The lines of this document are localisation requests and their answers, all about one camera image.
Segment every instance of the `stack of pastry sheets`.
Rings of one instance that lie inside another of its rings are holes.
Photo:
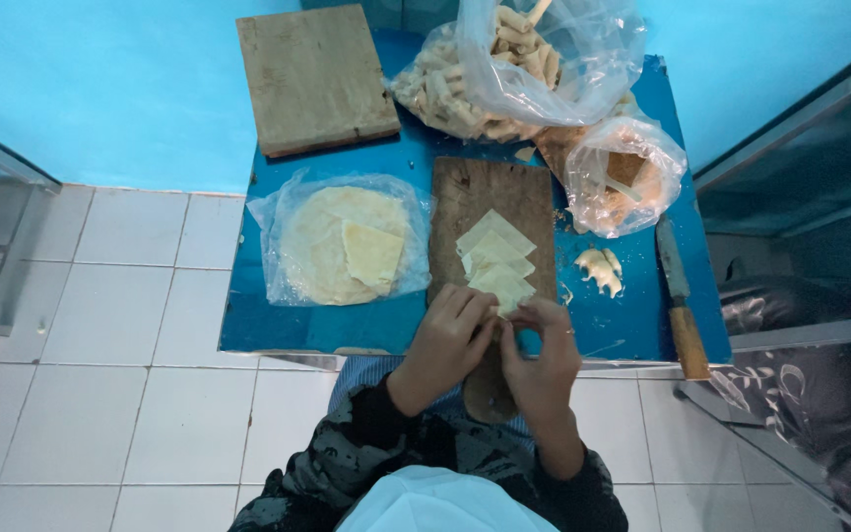
[[[537,246],[494,209],[455,244],[468,286],[497,296],[499,315],[537,292],[524,279],[534,272],[526,256]]]

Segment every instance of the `tiled floor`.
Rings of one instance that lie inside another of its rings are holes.
[[[65,187],[30,208],[45,222],[0,338],[0,530],[226,528],[337,378],[217,351],[243,200]],[[572,406],[632,530],[838,529],[676,401],[677,372],[584,375]]]

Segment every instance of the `blue table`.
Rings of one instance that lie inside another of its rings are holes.
[[[396,30],[374,30],[373,43],[386,76],[394,76],[419,52],[423,37]],[[656,56],[646,56],[642,78],[632,87],[642,110],[660,120],[665,131],[684,145],[665,67]],[[303,166],[338,174],[387,173],[423,190],[431,189],[432,161],[453,155],[523,164],[514,152],[527,143],[500,146],[463,146],[461,140],[422,125],[396,105],[402,131],[398,136],[326,151],[267,160],[257,149],[248,200],[277,190]],[[543,166],[540,154],[530,162]],[[566,207],[562,187],[551,176],[554,206]],[[731,358],[720,302],[708,259],[702,221],[695,208],[691,174],[682,179],[682,193],[668,210],[685,263],[691,306],[708,358],[724,364]],[[573,292],[570,316],[581,354],[594,358],[633,361],[675,361],[668,323],[668,296],[655,253],[655,232],[646,229],[620,238],[602,239],[592,233],[555,230],[557,280]],[[350,348],[401,354],[426,312],[426,293],[349,307],[275,307],[265,298],[260,229],[245,210],[244,237],[231,273],[228,305],[220,348],[229,351],[275,353],[350,352]],[[609,247],[623,265],[624,291],[616,299],[597,293],[593,280],[584,283],[573,260],[595,242]],[[538,348],[536,335],[520,338],[527,352]]]

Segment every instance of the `clear plastic bag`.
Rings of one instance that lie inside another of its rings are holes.
[[[297,170],[277,192],[247,203],[261,227],[268,302],[288,307],[354,305],[425,290],[432,281],[427,243],[433,202],[391,175],[353,173],[321,179],[309,168]],[[372,228],[380,240],[403,239],[392,283],[368,285],[352,276],[342,232],[345,222]]]
[[[566,157],[563,180],[574,228],[615,238],[655,225],[678,198],[687,168],[685,151],[661,126],[634,101],[621,101]],[[610,176],[617,171],[632,182]]]
[[[559,58],[555,87],[552,76],[535,78],[533,68],[502,59],[499,29],[507,24],[498,23],[498,0],[459,3],[458,20],[432,30],[415,61],[387,87],[426,125],[463,139],[506,142],[530,138],[543,126],[595,124],[642,73],[643,21],[634,0],[545,2],[526,35]],[[509,4],[533,12],[538,2]]]

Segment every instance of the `wooden knife handle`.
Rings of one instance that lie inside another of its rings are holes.
[[[702,338],[698,335],[695,316],[688,307],[672,307],[668,311],[671,320],[671,336],[675,341],[678,361],[682,363],[687,381],[707,381],[711,378],[708,371],[708,357],[704,354]]]

